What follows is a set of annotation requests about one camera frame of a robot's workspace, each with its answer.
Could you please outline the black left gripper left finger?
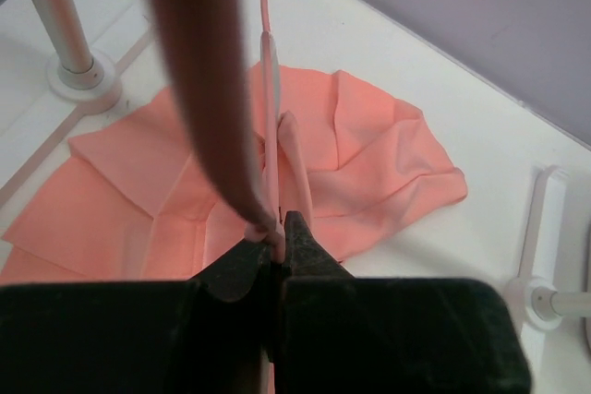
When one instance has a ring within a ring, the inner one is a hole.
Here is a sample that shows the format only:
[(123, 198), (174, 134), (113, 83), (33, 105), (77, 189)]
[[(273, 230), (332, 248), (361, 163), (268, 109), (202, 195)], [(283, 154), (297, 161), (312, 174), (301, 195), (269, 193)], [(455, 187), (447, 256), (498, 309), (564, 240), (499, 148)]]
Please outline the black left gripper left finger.
[(269, 251), (243, 241), (182, 281), (8, 285), (5, 393), (262, 393)]

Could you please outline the pink wire hanger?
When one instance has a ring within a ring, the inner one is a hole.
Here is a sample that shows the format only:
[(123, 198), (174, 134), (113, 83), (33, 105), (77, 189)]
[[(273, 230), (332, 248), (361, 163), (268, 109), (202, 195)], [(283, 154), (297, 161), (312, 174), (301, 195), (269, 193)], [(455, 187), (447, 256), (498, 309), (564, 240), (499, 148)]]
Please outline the pink wire hanger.
[(271, 248), (271, 259), (282, 263), (286, 258), (285, 228), (281, 188), (280, 156), (284, 155), (288, 170), (294, 177), (296, 209), (304, 221), (312, 222), (312, 200), (303, 153), (298, 140), (296, 119), (291, 113), (281, 112), (282, 85), (280, 64), (275, 40), (271, 34), (269, 0), (259, 0), (262, 33), (260, 35), (260, 68), (264, 110), (264, 169), (263, 183), (269, 206), (275, 217), (275, 231), (280, 234), (277, 245)]

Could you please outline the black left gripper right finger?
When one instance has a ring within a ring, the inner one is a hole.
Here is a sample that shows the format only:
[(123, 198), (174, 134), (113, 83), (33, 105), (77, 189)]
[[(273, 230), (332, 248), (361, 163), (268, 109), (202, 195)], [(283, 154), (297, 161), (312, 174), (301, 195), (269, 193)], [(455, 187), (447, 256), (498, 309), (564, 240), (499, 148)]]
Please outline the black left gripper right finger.
[(356, 278), (285, 219), (278, 393), (528, 393), (507, 305), (465, 278)]

